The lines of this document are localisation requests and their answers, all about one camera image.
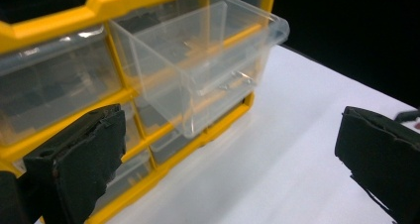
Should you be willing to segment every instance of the black background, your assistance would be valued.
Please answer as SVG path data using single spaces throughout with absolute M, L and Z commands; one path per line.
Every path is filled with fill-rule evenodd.
M 420 106 L 420 0 L 275 0 L 285 43 L 337 72 Z

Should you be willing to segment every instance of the small parts organizer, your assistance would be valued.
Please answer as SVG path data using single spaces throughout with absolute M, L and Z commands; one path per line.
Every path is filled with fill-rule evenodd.
M 249 110 L 270 47 L 289 33 L 272 2 L 85 0 L 2 20 L 0 169 L 22 174 L 24 155 L 120 103 L 127 153 L 87 220 L 105 222 Z

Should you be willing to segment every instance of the drawer compartment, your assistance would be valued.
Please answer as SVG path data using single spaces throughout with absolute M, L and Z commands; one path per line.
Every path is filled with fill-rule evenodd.
M 137 129 L 135 111 L 131 102 L 121 105 L 121 109 L 126 114 L 126 149 L 130 151 L 133 147 L 139 144 L 140 134 Z
M 0 56 L 0 145 L 118 91 L 103 26 Z
M 115 178 L 108 183 L 105 194 L 96 201 L 95 210 L 93 212 L 97 212 L 130 187 L 148 176 L 152 171 L 150 158 L 151 155 L 149 154 L 149 151 L 144 150 L 136 157 L 121 164 L 116 170 Z
M 136 33 L 110 24 L 122 61 L 135 66 L 139 92 L 186 138 L 253 91 L 269 48 L 288 36 L 286 21 L 252 5 L 208 1 Z
M 174 130 L 151 145 L 151 151 L 157 164 L 162 164 L 191 142 Z

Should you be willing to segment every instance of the transparent plastic bin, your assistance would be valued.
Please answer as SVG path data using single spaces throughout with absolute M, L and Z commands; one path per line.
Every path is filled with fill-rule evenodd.
M 103 26 L 0 55 L 0 145 L 120 89 Z
M 240 0 L 210 2 L 135 34 L 110 24 L 140 92 L 186 138 L 254 90 L 269 48 L 289 32 L 286 21 Z
M 135 111 L 131 102 L 121 105 L 121 109 L 124 110 L 126 114 L 126 149 L 130 151 L 133 147 L 139 144 L 140 134 L 137 129 L 136 120 L 135 120 Z
M 167 120 L 164 119 L 142 96 L 135 99 L 135 104 L 147 134 L 152 134 L 167 123 Z
M 107 184 L 106 192 L 95 205 L 93 213 L 124 193 L 127 189 L 144 179 L 152 171 L 151 155 L 148 150 L 140 152 L 126 163 L 121 164 L 115 173 L 115 178 Z
M 115 21 L 118 22 L 118 25 L 125 31 L 130 34 L 135 34 L 196 10 L 199 7 L 199 0 L 171 0 L 155 6 L 132 11 L 123 17 L 115 19 Z M 118 37 L 118 40 L 115 43 L 117 45 L 117 51 L 120 54 L 120 60 L 122 61 L 122 67 L 125 71 L 126 78 L 131 81 L 132 86 L 141 89 L 138 86 L 140 85 L 140 78 L 136 69 L 134 55 L 130 49 L 130 39 L 128 37 Z
M 182 136 L 177 130 L 164 135 L 151 145 L 151 151 L 157 164 L 162 164 L 169 158 L 173 157 L 178 151 L 191 142 Z

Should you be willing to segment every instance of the white tabletop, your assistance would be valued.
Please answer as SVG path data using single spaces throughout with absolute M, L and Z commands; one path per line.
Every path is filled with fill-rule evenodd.
M 250 112 L 109 223 L 390 224 L 334 156 L 348 105 L 413 109 L 275 47 Z

